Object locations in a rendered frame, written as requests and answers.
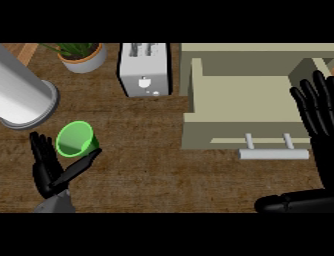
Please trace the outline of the green cup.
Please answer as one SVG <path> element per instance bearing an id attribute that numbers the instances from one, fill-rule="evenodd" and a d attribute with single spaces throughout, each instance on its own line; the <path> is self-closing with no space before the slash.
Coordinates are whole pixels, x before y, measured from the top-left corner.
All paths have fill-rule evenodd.
<path id="1" fill-rule="evenodd" d="M 78 120 L 65 125 L 56 137 L 54 148 L 66 158 L 87 156 L 99 148 L 93 128 L 85 121 Z"/>

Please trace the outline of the white toaster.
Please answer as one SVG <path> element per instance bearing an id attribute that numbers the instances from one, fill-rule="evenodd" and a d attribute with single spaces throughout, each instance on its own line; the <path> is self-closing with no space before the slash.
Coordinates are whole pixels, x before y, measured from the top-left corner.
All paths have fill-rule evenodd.
<path id="1" fill-rule="evenodd" d="M 116 76 L 127 97 L 170 95 L 170 44 L 121 43 Z"/>

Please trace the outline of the white paper towel roll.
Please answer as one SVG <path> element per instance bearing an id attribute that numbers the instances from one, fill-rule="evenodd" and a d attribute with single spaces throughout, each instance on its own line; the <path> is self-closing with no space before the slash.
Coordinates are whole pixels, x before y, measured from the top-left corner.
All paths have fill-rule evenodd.
<path id="1" fill-rule="evenodd" d="M 59 104 L 56 86 L 41 80 L 0 44 L 0 122 L 13 130 L 37 127 Z"/>

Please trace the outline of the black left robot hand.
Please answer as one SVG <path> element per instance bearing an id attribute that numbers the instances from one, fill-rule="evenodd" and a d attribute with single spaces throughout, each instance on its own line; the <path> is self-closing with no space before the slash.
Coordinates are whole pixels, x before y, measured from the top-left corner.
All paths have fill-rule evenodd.
<path id="1" fill-rule="evenodd" d="M 32 178 L 35 188 L 41 197 L 48 199 L 68 189 L 69 181 L 90 168 L 102 149 L 94 149 L 87 156 L 81 157 L 66 168 L 62 168 L 51 138 L 31 132 L 29 144 L 34 155 Z"/>

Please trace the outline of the potted green plant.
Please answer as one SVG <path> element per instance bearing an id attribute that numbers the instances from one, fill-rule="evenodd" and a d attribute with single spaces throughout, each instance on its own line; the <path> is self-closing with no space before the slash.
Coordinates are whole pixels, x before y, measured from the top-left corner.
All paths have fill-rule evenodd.
<path id="1" fill-rule="evenodd" d="M 88 73 L 103 64 L 106 48 L 102 43 L 57 43 L 50 46 L 41 43 L 57 54 L 57 58 L 72 73 Z"/>

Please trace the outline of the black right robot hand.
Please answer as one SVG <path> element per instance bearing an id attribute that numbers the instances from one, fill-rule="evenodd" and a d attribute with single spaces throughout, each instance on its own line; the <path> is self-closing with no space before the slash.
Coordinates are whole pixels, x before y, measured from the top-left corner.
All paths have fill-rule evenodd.
<path id="1" fill-rule="evenodd" d="M 313 82 L 299 81 L 289 89 L 310 136 L 310 145 L 322 189 L 261 197 L 257 213 L 334 213 L 334 76 L 316 70 Z"/>

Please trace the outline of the beige open drawer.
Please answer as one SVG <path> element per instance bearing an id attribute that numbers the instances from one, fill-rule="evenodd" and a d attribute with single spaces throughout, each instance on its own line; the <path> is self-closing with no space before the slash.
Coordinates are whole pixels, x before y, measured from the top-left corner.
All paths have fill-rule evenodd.
<path id="1" fill-rule="evenodd" d="M 310 147 L 289 88 L 311 73 L 329 75 L 325 60 L 307 58 L 282 76 L 206 76 L 202 61 L 190 62 L 189 112 L 183 114 L 184 149 L 237 149 L 252 139 L 258 149 L 282 149 L 289 137 L 298 149 Z"/>

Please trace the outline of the beige cabinet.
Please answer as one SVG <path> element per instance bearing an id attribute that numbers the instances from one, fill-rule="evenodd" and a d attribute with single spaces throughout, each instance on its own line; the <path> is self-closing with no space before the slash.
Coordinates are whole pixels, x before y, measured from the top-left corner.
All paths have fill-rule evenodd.
<path id="1" fill-rule="evenodd" d="M 187 95 L 195 58 L 208 76 L 280 76 L 291 73 L 304 58 L 320 58 L 332 69 L 334 43 L 181 43 L 180 96 Z"/>

